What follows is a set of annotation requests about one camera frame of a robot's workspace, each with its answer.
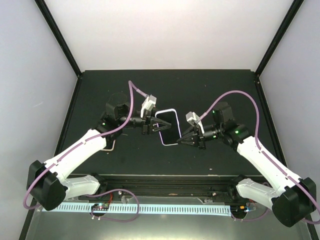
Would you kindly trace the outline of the lilac phone case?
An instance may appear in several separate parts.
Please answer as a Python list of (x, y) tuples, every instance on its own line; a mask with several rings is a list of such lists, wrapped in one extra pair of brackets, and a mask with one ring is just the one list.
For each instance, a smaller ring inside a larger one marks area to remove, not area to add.
[(174, 108), (159, 110), (155, 113), (155, 117), (167, 123), (166, 125), (162, 123), (157, 124), (158, 127), (165, 127), (159, 132), (162, 145), (178, 145), (177, 141), (182, 135), (177, 111)]

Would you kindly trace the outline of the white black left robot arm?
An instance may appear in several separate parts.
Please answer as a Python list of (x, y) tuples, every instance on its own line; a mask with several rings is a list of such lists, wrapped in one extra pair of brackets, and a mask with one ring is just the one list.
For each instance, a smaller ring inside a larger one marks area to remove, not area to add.
[(69, 178), (69, 175), (92, 155), (111, 147), (123, 128), (141, 128), (144, 135), (170, 129), (172, 124), (156, 117), (157, 99), (145, 97), (140, 110), (131, 104), (133, 98), (118, 92), (111, 95), (97, 125), (73, 145), (41, 163), (34, 161), (28, 169), (27, 193), (45, 210), (57, 208), (64, 200), (83, 195), (103, 199), (108, 192), (97, 174)]

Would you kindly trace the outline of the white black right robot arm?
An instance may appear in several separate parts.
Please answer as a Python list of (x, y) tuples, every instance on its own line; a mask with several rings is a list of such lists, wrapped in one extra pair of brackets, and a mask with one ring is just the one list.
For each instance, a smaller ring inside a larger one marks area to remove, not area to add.
[(177, 143), (204, 150), (206, 142), (219, 139), (248, 160), (269, 183), (263, 185), (240, 177), (227, 189), (230, 200), (251, 199), (271, 210), (286, 227), (292, 227), (316, 210), (315, 182), (309, 177), (301, 178), (284, 166), (244, 124), (236, 122), (227, 102), (218, 103), (212, 110), (212, 118), (213, 124), (204, 126), (195, 112), (187, 113), (186, 120), (191, 126)]

